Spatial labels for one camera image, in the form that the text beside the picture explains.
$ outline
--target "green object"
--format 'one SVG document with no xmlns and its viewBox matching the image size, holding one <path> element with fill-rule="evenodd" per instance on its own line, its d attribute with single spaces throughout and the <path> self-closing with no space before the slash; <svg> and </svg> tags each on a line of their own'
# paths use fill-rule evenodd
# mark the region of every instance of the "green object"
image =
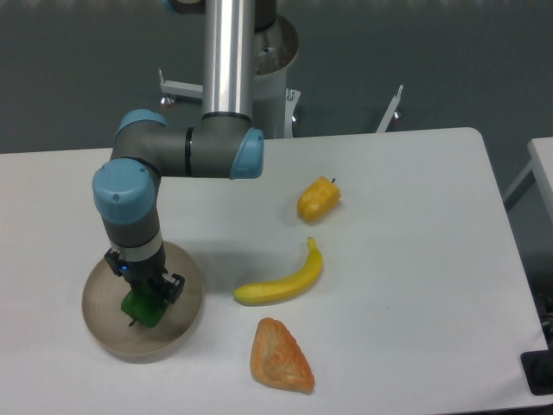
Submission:
<svg viewBox="0 0 553 415">
<path fill-rule="evenodd" d="M 162 319 L 167 303 L 152 287 L 142 282 L 131 289 L 121 302 L 121 310 L 145 327 L 155 327 Z"/>
</svg>

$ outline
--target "yellow banana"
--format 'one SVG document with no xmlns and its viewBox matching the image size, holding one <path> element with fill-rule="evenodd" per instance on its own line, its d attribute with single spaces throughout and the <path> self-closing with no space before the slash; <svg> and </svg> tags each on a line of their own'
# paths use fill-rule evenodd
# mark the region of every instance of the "yellow banana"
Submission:
<svg viewBox="0 0 553 415">
<path fill-rule="evenodd" d="M 308 238 L 308 257 L 303 267 L 285 278 L 238 287 L 234 298 L 243 304 L 263 304 L 295 297 L 306 291 L 319 278 L 322 271 L 322 254 L 313 238 Z"/>
</svg>

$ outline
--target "metal bracket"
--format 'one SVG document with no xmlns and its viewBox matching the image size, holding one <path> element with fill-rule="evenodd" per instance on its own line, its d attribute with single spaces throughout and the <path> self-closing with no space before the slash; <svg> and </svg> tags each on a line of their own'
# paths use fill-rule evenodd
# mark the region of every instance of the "metal bracket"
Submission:
<svg viewBox="0 0 553 415">
<path fill-rule="evenodd" d="M 386 130 L 388 130 L 388 126 L 390 125 L 391 119 L 398 118 L 397 106 L 399 105 L 399 101 L 401 100 L 401 92 L 403 91 L 403 89 L 404 86 L 401 85 L 397 90 L 396 95 L 394 95 L 391 99 L 390 104 L 388 105 L 388 109 L 386 109 L 386 112 L 382 117 L 382 121 L 380 121 L 380 125 L 378 126 L 376 132 L 386 132 Z"/>
</svg>

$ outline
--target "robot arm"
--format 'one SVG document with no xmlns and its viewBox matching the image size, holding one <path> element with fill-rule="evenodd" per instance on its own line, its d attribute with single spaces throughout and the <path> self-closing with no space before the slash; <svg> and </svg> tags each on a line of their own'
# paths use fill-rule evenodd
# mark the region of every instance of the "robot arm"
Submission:
<svg viewBox="0 0 553 415">
<path fill-rule="evenodd" d="M 111 160 L 92 179 L 94 203 L 111 242 L 105 260 L 130 293 L 122 310 L 155 326 L 182 292 L 184 277 L 169 276 L 156 199 L 163 176 L 257 178 L 264 134 L 251 126 L 254 0 L 207 0 L 201 127 L 167 131 L 147 110 L 128 113 Z"/>
</svg>

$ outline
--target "metal tube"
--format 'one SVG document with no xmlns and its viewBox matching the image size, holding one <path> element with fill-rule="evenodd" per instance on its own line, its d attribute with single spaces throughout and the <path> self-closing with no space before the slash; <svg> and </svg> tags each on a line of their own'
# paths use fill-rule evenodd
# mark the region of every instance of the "metal tube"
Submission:
<svg viewBox="0 0 553 415">
<path fill-rule="evenodd" d="M 251 118 L 254 0 L 207 0 L 204 51 L 204 117 L 216 113 Z"/>
</svg>

